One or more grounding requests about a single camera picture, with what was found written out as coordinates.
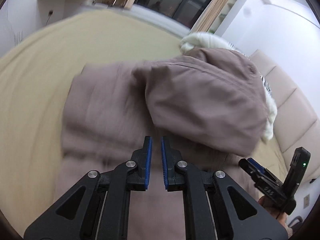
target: silver rivet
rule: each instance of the silver rivet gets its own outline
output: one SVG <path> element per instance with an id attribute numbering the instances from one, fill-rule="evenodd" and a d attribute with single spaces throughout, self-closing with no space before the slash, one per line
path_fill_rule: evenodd
<path id="1" fill-rule="evenodd" d="M 178 162 L 178 166 L 179 166 L 180 168 L 185 168 L 185 167 L 188 166 L 188 163 L 185 162 L 185 161 L 179 161 L 179 162 Z"/>
<path id="2" fill-rule="evenodd" d="M 222 179 L 226 176 L 226 174 L 223 171 L 216 171 L 216 176 Z"/>
<path id="3" fill-rule="evenodd" d="M 125 164 L 127 167 L 134 167 L 136 165 L 136 163 L 134 161 L 127 161 L 127 163 Z"/>
<path id="4" fill-rule="evenodd" d="M 89 171 L 88 173 L 88 177 L 89 178 L 95 178 L 98 176 L 98 172 L 97 171 Z"/>

